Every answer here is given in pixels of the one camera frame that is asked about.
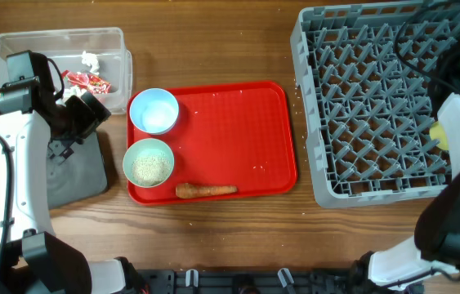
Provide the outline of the orange carrot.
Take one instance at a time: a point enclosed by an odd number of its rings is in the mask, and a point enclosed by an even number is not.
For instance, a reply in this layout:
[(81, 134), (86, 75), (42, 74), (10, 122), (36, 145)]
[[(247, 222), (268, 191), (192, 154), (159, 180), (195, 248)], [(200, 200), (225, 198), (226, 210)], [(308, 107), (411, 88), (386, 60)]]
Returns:
[(176, 187), (176, 196), (182, 199), (206, 198), (233, 194), (237, 191), (238, 189), (234, 185), (193, 185), (184, 183)]

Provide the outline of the grey dishwasher rack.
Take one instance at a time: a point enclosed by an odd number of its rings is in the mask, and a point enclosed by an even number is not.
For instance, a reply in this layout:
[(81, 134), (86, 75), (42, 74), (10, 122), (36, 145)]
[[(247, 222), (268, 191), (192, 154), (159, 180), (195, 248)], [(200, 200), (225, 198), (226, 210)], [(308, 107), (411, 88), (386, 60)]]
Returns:
[(460, 35), (460, 3), (307, 7), (290, 44), (306, 112), (315, 201), (358, 207), (432, 198), (451, 180), (429, 137), (437, 60)]

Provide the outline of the clear plastic waste bin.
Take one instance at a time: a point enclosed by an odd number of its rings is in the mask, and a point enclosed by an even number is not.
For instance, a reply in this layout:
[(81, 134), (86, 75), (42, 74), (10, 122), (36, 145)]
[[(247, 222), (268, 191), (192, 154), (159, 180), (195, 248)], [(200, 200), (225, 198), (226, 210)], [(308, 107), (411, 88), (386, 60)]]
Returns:
[(112, 113), (125, 114), (132, 96), (132, 54), (126, 48), (123, 31), (117, 27), (88, 29), (59, 29), (0, 34), (0, 87), (9, 82), (6, 59), (9, 55), (31, 50), (41, 53), (56, 63), (51, 75), (57, 90), (60, 79), (56, 76), (68, 70), (87, 72), (83, 53), (98, 59), (98, 76), (112, 86), (107, 94), (96, 98)]

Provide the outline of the red serving tray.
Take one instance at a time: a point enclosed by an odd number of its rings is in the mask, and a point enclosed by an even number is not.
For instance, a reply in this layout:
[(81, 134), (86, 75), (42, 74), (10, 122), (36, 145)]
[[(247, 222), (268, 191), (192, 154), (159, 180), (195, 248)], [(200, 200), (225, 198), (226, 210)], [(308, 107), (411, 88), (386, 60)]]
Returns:
[(179, 104), (171, 131), (160, 135), (175, 157), (168, 180), (154, 188), (127, 183), (145, 206), (181, 203), (176, 186), (234, 185), (232, 198), (284, 194), (297, 181), (288, 102), (276, 82), (170, 90)]

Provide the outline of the light blue bowl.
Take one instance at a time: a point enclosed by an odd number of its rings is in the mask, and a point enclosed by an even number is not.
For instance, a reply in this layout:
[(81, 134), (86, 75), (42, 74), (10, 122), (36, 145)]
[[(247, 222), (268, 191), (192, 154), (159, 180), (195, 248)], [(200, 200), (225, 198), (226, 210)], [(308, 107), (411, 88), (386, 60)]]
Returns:
[(170, 131), (176, 124), (179, 112), (176, 97), (161, 88), (146, 89), (135, 95), (128, 111), (132, 124), (150, 135)]

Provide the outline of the red snack wrapper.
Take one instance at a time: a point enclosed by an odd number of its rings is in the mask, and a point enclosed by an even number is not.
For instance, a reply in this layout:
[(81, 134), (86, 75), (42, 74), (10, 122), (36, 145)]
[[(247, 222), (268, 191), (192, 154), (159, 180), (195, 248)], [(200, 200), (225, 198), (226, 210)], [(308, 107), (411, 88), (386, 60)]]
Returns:
[(108, 94), (111, 84), (99, 76), (88, 72), (64, 71), (61, 77), (69, 84), (69, 89), (75, 95), (88, 91), (91, 94)]

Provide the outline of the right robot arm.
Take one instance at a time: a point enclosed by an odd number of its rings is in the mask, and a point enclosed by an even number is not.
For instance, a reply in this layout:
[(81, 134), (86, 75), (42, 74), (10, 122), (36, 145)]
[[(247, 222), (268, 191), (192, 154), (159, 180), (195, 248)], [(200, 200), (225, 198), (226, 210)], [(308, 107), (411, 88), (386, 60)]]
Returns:
[(428, 93), (437, 108), (430, 135), (449, 152), (453, 179), (419, 216), (413, 237), (352, 265), (349, 293), (408, 292), (436, 275), (460, 282), (460, 35), (435, 70), (419, 73), (430, 79)]

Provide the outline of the black tray bin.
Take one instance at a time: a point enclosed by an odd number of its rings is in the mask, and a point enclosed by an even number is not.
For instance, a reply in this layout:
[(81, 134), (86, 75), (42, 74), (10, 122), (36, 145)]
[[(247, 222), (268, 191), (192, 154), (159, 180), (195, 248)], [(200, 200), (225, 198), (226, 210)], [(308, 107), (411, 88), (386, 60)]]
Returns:
[(52, 140), (47, 151), (47, 202), (50, 209), (104, 193), (109, 188), (99, 136), (83, 143)]

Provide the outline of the green bowl with rice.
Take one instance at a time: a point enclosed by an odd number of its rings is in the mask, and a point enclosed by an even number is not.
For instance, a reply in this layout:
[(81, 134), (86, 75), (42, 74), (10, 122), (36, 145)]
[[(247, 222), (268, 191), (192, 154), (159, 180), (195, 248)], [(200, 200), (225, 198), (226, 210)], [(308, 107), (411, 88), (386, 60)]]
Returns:
[(175, 158), (172, 149), (155, 138), (132, 144), (123, 158), (123, 171), (128, 181), (137, 187), (154, 188), (172, 174)]

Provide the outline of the yellow plastic cup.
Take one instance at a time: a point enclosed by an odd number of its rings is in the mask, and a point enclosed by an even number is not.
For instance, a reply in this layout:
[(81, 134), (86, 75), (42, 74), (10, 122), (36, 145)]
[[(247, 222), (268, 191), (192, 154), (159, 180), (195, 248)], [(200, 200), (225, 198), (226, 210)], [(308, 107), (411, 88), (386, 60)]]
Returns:
[(432, 140), (437, 140), (437, 147), (442, 150), (449, 149), (448, 137), (444, 128), (439, 122), (434, 122), (429, 130), (429, 136)]

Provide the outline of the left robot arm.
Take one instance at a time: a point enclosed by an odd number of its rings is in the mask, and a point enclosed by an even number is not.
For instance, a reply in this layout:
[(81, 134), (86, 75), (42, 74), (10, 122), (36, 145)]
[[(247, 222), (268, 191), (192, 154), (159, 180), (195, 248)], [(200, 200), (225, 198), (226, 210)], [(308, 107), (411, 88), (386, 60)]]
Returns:
[(51, 140), (82, 143), (110, 112), (89, 92), (58, 104), (55, 66), (30, 50), (7, 57), (10, 80), (0, 87), (0, 293), (92, 291), (86, 258), (51, 225), (47, 153)]

